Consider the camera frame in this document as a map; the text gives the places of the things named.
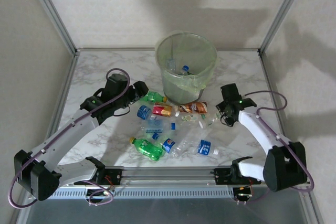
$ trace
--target translucent trash can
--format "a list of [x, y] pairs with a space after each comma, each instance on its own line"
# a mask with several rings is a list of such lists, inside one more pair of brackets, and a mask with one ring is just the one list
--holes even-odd
[[[191, 33], [172, 34], [155, 49], [161, 70], [163, 92], [175, 104], [198, 100], [216, 66], [217, 51], [207, 39]], [[188, 66], [188, 75], [181, 75]]]

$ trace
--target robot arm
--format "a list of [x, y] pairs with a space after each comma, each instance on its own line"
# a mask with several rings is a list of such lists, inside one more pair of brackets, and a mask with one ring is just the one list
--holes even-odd
[[[105, 166], [93, 157], [87, 157], [73, 164], [58, 165], [58, 163], [76, 143], [102, 124], [104, 120], [113, 116], [116, 110], [128, 107], [148, 93], [148, 88], [142, 81], [136, 82], [126, 90], [127, 83], [125, 76], [112, 74], [107, 79], [105, 88], [99, 89], [93, 96], [85, 99], [71, 120], [49, 139], [29, 153], [19, 151], [14, 157], [15, 174], [19, 173], [17, 182], [38, 200], [47, 199], [58, 187], [65, 184], [90, 179], [95, 179], [97, 183], [100, 183], [104, 177]], [[126, 90], [123, 96], [96, 109], [118, 96], [123, 90]], [[91, 112], [91, 115], [84, 117], [88, 112]], [[59, 136], [60, 132], [66, 128], [69, 129]], [[58, 139], [50, 148], [47, 148], [56, 137]], [[39, 152], [42, 154], [22, 169], [22, 166]]]
[[304, 146], [299, 142], [291, 142], [280, 133], [274, 136], [261, 123], [262, 116], [257, 114], [256, 104], [250, 98], [243, 99], [235, 84], [221, 87], [221, 92], [224, 101], [216, 107], [220, 110], [226, 124], [233, 126], [235, 122], [240, 122], [251, 132], [267, 155], [266, 160], [245, 157], [233, 161], [232, 176], [265, 181], [272, 191], [305, 183], [307, 175], [278, 138], [281, 138], [294, 151], [305, 166]]

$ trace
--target white wall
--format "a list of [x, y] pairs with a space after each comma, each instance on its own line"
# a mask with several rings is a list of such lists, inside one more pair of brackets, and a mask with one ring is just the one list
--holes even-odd
[[153, 47], [173, 30], [260, 47], [283, 0], [52, 0], [77, 47]]
[[12, 215], [14, 155], [44, 139], [70, 62], [38, 0], [0, 0], [0, 223]]
[[288, 98], [285, 132], [301, 141], [325, 223], [336, 223], [336, 0], [295, 0], [267, 54]]

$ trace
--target green plastic bottle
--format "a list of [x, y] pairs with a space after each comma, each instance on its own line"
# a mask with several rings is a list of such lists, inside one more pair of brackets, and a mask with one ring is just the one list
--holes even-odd
[[160, 157], [164, 154], [163, 149], [154, 146], [146, 139], [136, 139], [135, 137], [131, 137], [130, 143], [134, 144], [138, 152], [149, 157], [153, 161], [158, 161]]
[[159, 93], [154, 91], [149, 91], [147, 95], [145, 95], [142, 99], [142, 101], [146, 102], [166, 102], [167, 97], [161, 96]]

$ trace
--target white marble surface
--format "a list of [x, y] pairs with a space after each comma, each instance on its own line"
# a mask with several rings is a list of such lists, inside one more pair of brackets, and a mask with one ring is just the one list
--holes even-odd
[[[216, 105], [223, 99], [220, 87], [235, 82], [241, 94], [267, 90], [266, 80], [257, 52], [219, 52], [220, 61], [215, 73], [201, 97], [202, 101]], [[144, 81], [149, 89], [163, 93], [161, 75], [153, 51], [82, 52], [71, 83], [67, 102], [61, 119], [61, 126], [79, 109], [85, 98], [104, 87], [106, 72], [114, 67], [126, 70], [131, 83]], [[259, 106], [272, 106], [269, 94], [254, 95]], [[203, 131], [202, 139], [219, 146], [218, 158], [185, 152], [180, 158], [165, 154], [158, 162], [151, 161], [130, 145], [129, 138], [141, 136], [140, 122], [136, 116], [139, 104], [131, 106], [128, 115], [109, 118], [101, 126], [87, 134], [62, 159], [61, 164], [73, 163], [87, 156], [94, 156], [106, 166], [217, 166], [229, 165], [232, 160], [243, 156], [265, 158], [261, 146], [239, 123], [234, 127], [218, 124], [210, 131]], [[265, 111], [267, 121], [279, 129], [275, 112]], [[183, 130], [174, 140], [199, 138], [200, 132]]]

